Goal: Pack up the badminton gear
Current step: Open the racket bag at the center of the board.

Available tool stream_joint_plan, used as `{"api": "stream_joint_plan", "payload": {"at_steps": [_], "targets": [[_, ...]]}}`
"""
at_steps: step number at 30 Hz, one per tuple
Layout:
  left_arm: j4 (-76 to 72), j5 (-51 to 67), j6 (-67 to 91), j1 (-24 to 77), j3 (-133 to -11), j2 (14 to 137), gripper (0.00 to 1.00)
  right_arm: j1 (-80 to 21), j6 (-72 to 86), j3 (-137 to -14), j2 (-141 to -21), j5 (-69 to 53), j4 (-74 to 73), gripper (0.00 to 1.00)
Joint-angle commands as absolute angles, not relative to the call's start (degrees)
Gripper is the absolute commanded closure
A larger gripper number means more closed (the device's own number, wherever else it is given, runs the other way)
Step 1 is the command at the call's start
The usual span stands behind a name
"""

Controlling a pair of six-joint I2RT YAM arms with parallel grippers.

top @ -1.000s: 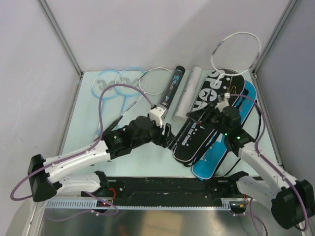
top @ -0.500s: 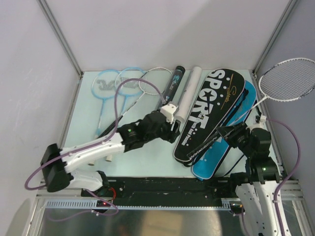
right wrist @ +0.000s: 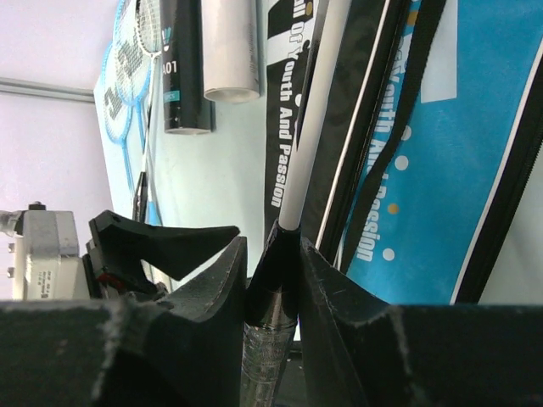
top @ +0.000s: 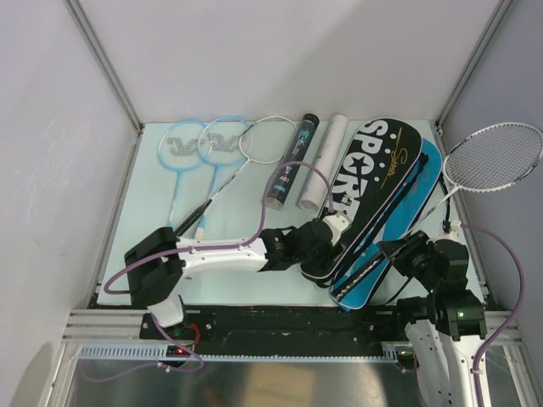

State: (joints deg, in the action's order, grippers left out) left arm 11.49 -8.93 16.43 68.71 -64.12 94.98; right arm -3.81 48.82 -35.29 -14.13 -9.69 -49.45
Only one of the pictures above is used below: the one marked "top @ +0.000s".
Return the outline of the black shuttlecock tube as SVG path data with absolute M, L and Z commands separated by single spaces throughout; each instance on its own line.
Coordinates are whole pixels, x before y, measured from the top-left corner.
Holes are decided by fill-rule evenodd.
M 268 208 L 275 210 L 283 208 L 299 171 L 299 166 L 294 162 L 301 162 L 304 159 L 319 123 L 320 119 L 315 114 L 307 113 L 303 116 L 281 160 L 280 169 L 271 183 L 270 191 L 266 194 L 265 204 Z

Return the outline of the white shuttlecock tube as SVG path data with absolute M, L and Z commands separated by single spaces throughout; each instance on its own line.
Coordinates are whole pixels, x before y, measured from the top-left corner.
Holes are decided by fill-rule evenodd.
M 328 181 L 339 156 L 339 149 L 348 124 L 348 118 L 342 114 L 336 114 L 330 120 L 314 161 L 313 165 L 326 176 Z M 298 206 L 304 211 L 316 213 L 321 208 L 326 194 L 326 182 L 317 173 L 311 172 L 299 197 Z

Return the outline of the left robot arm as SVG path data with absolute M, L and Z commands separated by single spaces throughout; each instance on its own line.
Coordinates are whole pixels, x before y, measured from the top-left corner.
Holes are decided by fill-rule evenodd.
M 188 329 L 184 303 L 174 294 L 181 279 L 201 272 L 283 271 L 303 265 L 332 249 L 349 227 L 350 221 L 335 213 L 300 227 L 264 229 L 250 244 L 181 239 L 171 227 L 161 227 L 125 253 L 131 304 L 147 309 L 167 337 L 181 337 Z

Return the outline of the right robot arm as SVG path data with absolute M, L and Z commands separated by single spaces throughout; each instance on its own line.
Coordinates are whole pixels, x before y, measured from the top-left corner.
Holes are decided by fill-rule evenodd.
M 450 235 L 423 231 L 378 243 L 403 276 L 418 281 L 427 296 L 397 301 L 394 334 L 409 340 L 417 358 L 428 406 L 489 406 L 484 343 L 484 306 L 467 289 L 467 247 Z

